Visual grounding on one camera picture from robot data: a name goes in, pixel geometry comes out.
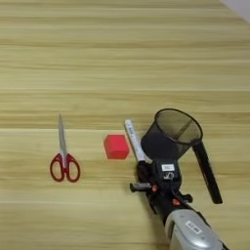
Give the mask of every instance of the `red scissors handle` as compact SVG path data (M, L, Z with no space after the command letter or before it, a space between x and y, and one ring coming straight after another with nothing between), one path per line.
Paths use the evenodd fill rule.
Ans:
M55 163L56 162L59 162L60 164L60 169L61 169L61 175L59 177L57 177L55 174L54 174L54 166L55 166ZM70 163L73 163L77 169L77 175L75 178L71 178L70 176ZM64 177L66 176L66 178L71 182L71 183L76 183L79 179L80 179L80 176L81 176L81 169L80 169L80 166L78 164L78 162L75 160L75 158L68 154L66 156L66 166L65 168L63 168L63 158L61 156L60 153L58 153L54 159L52 160L51 162L51 167L50 167L50 172L51 172L51 176L52 178L56 181L56 182L62 182L64 180Z
M76 175L75 178L71 178L71 176L70 176L70 162L72 162L75 165L76 169L77 169L77 175ZM80 176L81 176L80 166L79 166L78 162L75 160L75 158L71 154L68 154L66 156L65 172L66 172L66 178L72 183L76 183L80 179Z
M54 174L54 166L56 165L55 163L59 162L60 164L60 169L61 169L61 176L57 177ZM58 153L54 159L51 162L51 167L50 167L50 171L51 171L51 177L56 181L56 182L62 182L64 180L64 168L63 168L63 158L62 156Z

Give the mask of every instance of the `scissor blade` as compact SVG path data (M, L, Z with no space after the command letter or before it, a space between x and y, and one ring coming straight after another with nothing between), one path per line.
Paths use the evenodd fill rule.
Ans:
M59 115L59 141L60 141L60 150L62 152L62 158L63 158L63 166L65 167L67 151L66 151L66 141L64 135L64 126L61 115Z

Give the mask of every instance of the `red cube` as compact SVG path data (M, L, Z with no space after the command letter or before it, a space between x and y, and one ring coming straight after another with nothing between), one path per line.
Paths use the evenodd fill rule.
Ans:
M108 135L104 140L104 148L108 159L126 159L129 154L124 135Z

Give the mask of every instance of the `label sticker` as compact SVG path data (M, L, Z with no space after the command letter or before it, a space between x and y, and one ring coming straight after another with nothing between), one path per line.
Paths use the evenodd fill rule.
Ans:
M175 171L175 165L174 164L162 164L161 165L162 171Z
M195 223L193 223L192 221L187 221L186 222L186 226L188 228L190 228L192 231L194 231L196 234L201 234L202 233L202 229L199 228Z

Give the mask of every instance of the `black mesh cup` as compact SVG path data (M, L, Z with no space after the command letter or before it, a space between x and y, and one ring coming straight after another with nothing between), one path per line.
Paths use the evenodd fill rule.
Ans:
M155 114L141 144L152 160L178 160L191 146L199 144L202 137L202 129L193 117L177 109L165 108Z

